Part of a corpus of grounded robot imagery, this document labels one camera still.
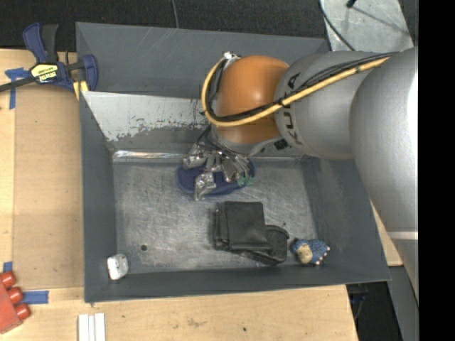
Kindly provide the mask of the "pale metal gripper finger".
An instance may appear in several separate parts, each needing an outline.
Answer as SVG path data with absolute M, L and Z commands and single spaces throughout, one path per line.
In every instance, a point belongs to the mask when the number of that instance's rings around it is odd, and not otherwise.
M 202 200 L 208 193 L 216 189 L 216 183 L 213 173 L 201 173 L 194 182 L 194 199 Z
M 183 167 L 188 170 L 196 168 L 201 163 L 201 149 L 200 146 L 193 146 L 191 150 L 184 156 L 182 160 Z

